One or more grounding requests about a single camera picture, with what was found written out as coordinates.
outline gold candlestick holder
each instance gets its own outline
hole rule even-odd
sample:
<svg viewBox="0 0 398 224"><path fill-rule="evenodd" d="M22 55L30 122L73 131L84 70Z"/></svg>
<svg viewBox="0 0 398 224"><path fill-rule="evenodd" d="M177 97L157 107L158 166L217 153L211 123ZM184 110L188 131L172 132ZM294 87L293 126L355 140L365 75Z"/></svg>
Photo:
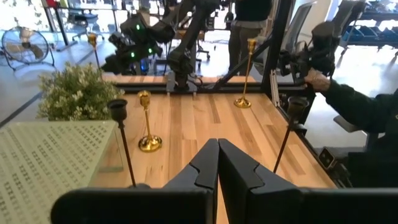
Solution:
<svg viewBox="0 0 398 224"><path fill-rule="evenodd" d="M98 53L97 53L97 35L95 34L88 34L88 43L93 46L94 48L94 54L95 54L95 60L97 62L97 67L100 67L100 61L98 60Z"/></svg>
<svg viewBox="0 0 398 224"><path fill-rule="evenodd" d="M140 91L138 93L139 102L141 106L144 108L145 112L145 120L147 123L147 136L144 136L138 142L138 147L143 152L154 152L162 147L162 139L156 135L150 133L149 127L149 104L150 104L150 92L149 91Z"/></svg>
<svg viewBox="0 0 398 224"><path fill-rule="evenodd" d="M250 72L250 64L251 64L251 57L253 55L254 46L256 46L255 39L248 39L248 49L249 49L249 60L248 60L248 68L246 69L246 77L244 79L244 88L242 97L234 101L234 105L238 108L250 108L251 102L246 99L246 88L248 86L248 77Z"/></svg>

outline wooden tabletop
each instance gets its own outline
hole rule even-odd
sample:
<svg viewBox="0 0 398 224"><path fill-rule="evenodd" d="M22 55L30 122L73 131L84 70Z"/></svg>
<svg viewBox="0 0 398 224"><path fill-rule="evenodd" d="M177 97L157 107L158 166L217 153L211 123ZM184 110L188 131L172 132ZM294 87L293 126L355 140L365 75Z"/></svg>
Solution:
<svg viewBox="0 0 398 224"><path fill-rule="evenodd" d="M265 95L248 94L249 109L233 101L239 94L152 95L150 129L163 139L162 149L141 152L138 141L146 135L144 112L136 95L126 95L126 135L137 183L162 187L193 158L209 138L226 138L268 169L272 169L287 123ZM278 175L306 187L335 188L299 137L292 133ZM127 172L103 177L110 187L131 184ZM218 191L218 223L228 223Z"/></svg>

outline person's hand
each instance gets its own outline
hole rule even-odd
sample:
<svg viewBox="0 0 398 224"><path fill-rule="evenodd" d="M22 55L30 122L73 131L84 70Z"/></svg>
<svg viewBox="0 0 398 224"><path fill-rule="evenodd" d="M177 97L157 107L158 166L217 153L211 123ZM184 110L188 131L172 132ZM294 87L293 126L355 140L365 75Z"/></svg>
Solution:
<svg viewBox="0 0 398 224"><path fill-rule="evenodd" d="M306 83L311 84L315 91L328 91L330 86L330 80L313 68L311 68L308 75L304 77L304 80Z"/></svg>

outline white flowers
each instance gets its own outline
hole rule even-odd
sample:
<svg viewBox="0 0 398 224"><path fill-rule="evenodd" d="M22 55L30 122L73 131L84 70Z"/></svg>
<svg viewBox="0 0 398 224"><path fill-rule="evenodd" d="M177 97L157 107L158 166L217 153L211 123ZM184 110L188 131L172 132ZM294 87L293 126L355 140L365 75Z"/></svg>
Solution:
<svg viewBox="0 0 398 224"><path fill-rule="evenodd" d="M73 98L75 101L78 101L82 96L83 96L83 92L81 92L81 90L78 90L78 91L76 92L76 94L72 94L72 98Z"/></svg>
<svg viewBox="0 0 398 224"><path fill-rule="evenodd" d="M66 63L64 71L41 77L43 92L38 117L51 121L109 119L106 104L123 92L102 81L102 71L91 65Z"/></svg>

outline fan grille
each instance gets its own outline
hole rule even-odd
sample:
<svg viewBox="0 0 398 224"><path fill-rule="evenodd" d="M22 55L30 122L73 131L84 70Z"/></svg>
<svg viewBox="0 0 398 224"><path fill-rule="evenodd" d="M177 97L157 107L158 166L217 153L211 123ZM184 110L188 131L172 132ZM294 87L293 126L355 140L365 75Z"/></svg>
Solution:
<svg viewBox="0 0 398 224"><path fill-rule="evenodd" d="M26 27L7 30L1 43L10 58L24 64L40 63L50 50L47 40L40 32Z"/></svg>

